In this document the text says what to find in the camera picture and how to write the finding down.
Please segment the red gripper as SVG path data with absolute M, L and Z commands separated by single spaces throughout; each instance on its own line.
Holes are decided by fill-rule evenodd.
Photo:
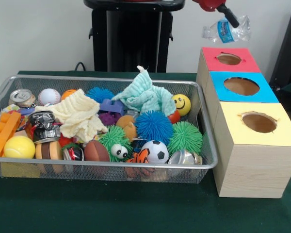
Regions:
M 218 12 L 223 13 L 225 18 L 231 24 L 233 28 L 239 27 L 240 23 L 237 17 L 233 14 L 233 12 L 226 7 L 226 0 L 193 0 L 198 3 L 199 6 L 207 12 L 214 12 L 216 9 Z

